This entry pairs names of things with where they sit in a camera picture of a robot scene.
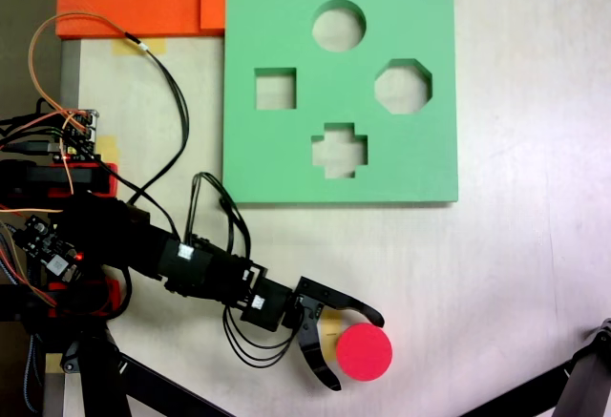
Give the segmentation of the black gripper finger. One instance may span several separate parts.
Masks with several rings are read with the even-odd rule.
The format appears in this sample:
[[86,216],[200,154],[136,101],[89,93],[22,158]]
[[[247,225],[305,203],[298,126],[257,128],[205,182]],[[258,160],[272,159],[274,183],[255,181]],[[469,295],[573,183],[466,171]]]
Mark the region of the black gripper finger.
[[298,346],[304,355],[305,362],[321,384],[332,391],[341,391],[338,377],[329,368],[324,359],[318,327],[318,320],[312,313],[305,313],[297,332]]
[[341,292],[333,292],[330,295],[330,306],[337,310],[351,310],[357,312],[377,327],[383,327],[385,325],[385,319],[379,311],[350,295]]

